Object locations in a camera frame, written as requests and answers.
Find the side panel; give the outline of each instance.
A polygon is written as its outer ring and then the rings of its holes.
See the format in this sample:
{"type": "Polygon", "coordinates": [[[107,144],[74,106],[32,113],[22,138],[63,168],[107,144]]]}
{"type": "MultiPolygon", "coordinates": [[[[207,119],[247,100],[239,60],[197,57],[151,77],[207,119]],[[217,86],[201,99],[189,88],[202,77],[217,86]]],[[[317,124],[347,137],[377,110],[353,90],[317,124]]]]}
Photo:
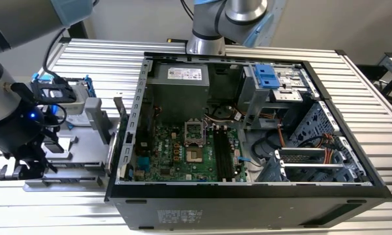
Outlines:
{"type": "Polygon", "coordinates": [[[381,199],[116,198],[114,202],[132,230],[281,229],[331,227],[373,208],[381,199]]]}

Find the wire bundle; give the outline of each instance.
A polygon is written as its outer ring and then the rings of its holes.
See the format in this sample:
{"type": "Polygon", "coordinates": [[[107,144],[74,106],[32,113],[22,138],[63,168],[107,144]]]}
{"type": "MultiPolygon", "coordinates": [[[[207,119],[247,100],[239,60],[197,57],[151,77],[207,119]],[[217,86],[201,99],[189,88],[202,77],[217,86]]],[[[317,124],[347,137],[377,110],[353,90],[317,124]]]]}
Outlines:
{"type": "MultiPolygon", "coordinates": [[[[331,134],[327,134],[327,133],[323,134],[322,142],[325,142],[326,145],[334,144],[334,138],[333,138],[331,134]]],[[[325,151],[326,151],[325,164],[330,164],[333,154],[334,154],[334,149],[330,149],[326,147],[325,151]]]]}

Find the white label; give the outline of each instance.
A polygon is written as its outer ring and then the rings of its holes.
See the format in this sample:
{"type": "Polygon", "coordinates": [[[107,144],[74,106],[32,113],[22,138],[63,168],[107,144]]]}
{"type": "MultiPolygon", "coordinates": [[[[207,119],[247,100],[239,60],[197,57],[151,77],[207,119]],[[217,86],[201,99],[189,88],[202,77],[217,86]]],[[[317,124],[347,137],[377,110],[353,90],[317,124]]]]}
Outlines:
{"type": "Polygon", "coordinates": [[[159,221],[163,224],[201,223],[203,210],[158,210],[159,221]]]}
{"type": "Polygon", "coordinates": [[[170,68],[169,79],[202,80],[202,69],[170,68]]]}
{"type": "Polygon", "coordinates": [[[67,121],[75,126],[91,126],[86,112],[79,115],[68,115],[67,121]]]}
{"type": "Polygon", "coordinates": [[[238,121],[241,121],[241,119],[242,119],[242,114],[241,114],[241,112],[237,112],[237,115],[235,115],[234,119],[238,120],[238,121]]]}

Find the chip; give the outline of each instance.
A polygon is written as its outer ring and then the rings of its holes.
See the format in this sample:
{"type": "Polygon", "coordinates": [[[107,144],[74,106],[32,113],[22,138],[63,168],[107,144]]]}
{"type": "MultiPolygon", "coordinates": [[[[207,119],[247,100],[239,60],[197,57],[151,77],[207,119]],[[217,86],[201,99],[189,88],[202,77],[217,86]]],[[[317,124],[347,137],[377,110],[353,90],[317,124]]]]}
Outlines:
{"type": "Polygon", "coordinates": [[[162,175],[170,175],[170,169],[160,169],[162,175]]]}
{"type": "Polygon", "coordinates": [[[202,148],[191,147],[186,149],[186,161],[189,163],[203,162],[202,148]]]}

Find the green circuit board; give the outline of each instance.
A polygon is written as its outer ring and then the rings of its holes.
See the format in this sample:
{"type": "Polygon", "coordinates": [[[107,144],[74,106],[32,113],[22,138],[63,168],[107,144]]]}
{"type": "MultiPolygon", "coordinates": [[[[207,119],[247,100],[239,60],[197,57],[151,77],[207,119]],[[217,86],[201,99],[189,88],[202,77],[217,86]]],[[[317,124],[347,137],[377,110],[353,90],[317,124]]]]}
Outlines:
{"type": "MultiPolygon", "coordinates": [[[[185,146],[185,125],[158,125],[150,170],[135,177],[138,181],[218,182],[214,129],[206,129],[206,144],[185,146]]],[[[198,129],[189,133],[198,135],[198,129]]],[[[230,145],[242,152],[237,130],[229,131],[230,145]]],[[[235,164],[234,150],[230,149],[237,182],[246,182],[245,163],[235,164]]]]}

